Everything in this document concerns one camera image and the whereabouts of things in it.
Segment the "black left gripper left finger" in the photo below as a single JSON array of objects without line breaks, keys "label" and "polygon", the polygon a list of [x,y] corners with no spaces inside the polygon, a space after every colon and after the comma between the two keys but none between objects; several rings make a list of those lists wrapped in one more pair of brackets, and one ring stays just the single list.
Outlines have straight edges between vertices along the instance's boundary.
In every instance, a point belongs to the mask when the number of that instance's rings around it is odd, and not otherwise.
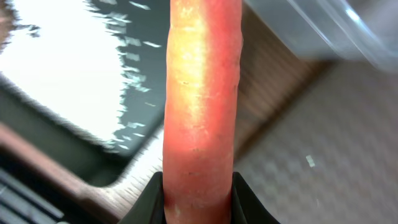
[{"label": "black left gripper left finger", "polygon": [[118,224],[165,224],[162,172],[156,172]]}]

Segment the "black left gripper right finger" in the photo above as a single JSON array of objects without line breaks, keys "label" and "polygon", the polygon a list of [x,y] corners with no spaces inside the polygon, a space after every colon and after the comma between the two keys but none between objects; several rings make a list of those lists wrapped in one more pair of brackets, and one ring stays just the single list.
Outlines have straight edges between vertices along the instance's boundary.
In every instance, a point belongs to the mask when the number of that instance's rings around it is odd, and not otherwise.
[{"label": "black left gripper right finger", "polygon": [[239,172],[233,172],[230,224],[280,224],[266,210]]}]

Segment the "orange carrot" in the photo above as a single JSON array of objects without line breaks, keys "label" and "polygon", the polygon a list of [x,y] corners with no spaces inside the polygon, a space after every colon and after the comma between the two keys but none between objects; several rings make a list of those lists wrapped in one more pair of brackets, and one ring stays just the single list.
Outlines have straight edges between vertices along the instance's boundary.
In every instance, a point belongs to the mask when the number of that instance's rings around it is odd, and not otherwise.
[{"label": "orange carrot", "polygon": [[243,46],[241,0],[173,0],[163,189],[168,223],[229,223]]}]

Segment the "white rice pile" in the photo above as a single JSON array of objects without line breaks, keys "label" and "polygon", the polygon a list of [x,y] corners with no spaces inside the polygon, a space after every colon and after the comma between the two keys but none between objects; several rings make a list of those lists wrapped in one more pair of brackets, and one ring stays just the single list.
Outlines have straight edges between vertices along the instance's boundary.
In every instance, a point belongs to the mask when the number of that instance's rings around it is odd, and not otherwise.
[{"label": "white rice pile", "polygon": [[1,81],[80,138],[139,147],[164,102],[167,5],[155,1],[4,1],[11,30]]}]

